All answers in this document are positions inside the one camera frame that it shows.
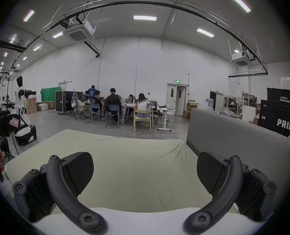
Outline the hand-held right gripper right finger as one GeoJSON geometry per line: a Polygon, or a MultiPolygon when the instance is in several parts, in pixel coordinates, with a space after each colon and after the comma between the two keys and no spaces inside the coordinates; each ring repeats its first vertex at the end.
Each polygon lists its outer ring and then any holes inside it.
{"type": "Polygon", "coordinates": [[[186,232],[205,232],[236,204],[238,212],[263,222],[272,214],[277,184],[260,170],[249,170],[238,155],[225,158],[213,152],[198,155],[197,175],[212,200],[183,223],[186,232]]]}

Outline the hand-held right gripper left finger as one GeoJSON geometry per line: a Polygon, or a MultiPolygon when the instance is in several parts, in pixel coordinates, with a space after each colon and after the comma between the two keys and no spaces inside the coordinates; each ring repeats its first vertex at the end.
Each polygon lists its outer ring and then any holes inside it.
{"type": "Polygon", "coordinates": [[[108,224],[98,213],[78,200],[94,173],[90,153],[76,152],[64,158],[51,155],[48,163],[31,169],[13,184],[19,213],[36,223],[58,206],[62,213],[85,232],[106,232],[108,224]]]}

